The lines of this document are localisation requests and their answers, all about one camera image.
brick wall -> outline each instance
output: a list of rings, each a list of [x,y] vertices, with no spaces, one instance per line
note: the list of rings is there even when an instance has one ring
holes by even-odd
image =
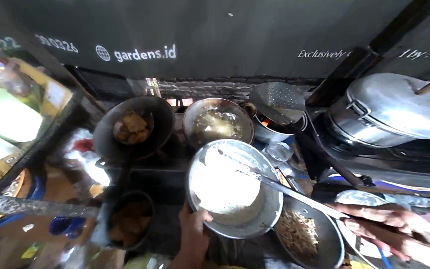
[[[159,80],[159,90],[164,98],[194,98],[200,100],[219,97],[230,101],[247,100],[254,85],[264,82],[285,82],[296,85],[305,93],[305,98],[311,95],[311,90],[321,83],[320,79],[283,79],[272,77],[251,78],[210,78],[207,80],[167,79]]]

large steamer pot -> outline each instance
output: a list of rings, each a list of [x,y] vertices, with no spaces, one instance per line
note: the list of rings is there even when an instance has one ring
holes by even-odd
[[[355,80],[328,110],[331,127],[344,141],[372,148],[430,139],[429,82],[380,73]]]
[[[328,118],[332,129],[341,135],[347,144],[362,144],[372,148],[392,147],[415,140],[413,137],[399,135],[383,129],[366,119],[349,107],[346,96],[343,96],[328,109]]]

pot lid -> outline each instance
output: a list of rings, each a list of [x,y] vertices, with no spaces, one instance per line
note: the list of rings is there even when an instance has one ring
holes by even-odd
[[[365,119],[385,124],[414,138],[430,139],[430,91],[416,91],[429,82],[392,73],[355,80],[347,89],[348,100]]]

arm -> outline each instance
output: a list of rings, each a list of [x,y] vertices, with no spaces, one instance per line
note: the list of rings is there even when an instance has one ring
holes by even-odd
[[[402,206],[332,204],[332,208],[359,217],[345,219],[354,234],[390,251],[402,261],[416,260],[430,266],[430,223]]]
[[[190,214],[187,202],[179,213],[182,228],[180,251],[169,265],[169,269],[200,269],[208,248],[208,235],[204,232],[204,221],[211,222],[206,210]]]

globe icon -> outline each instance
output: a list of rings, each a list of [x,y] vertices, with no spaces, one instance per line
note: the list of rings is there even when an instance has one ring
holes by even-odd
[[[99,57],[101,59],[103,59],[106,62],[110,61],[110,54],[109,52],[106,50],[106,48],[104,48],[103,46],[97,45],[96,46],[96,53],[97,55],[99,55]]]

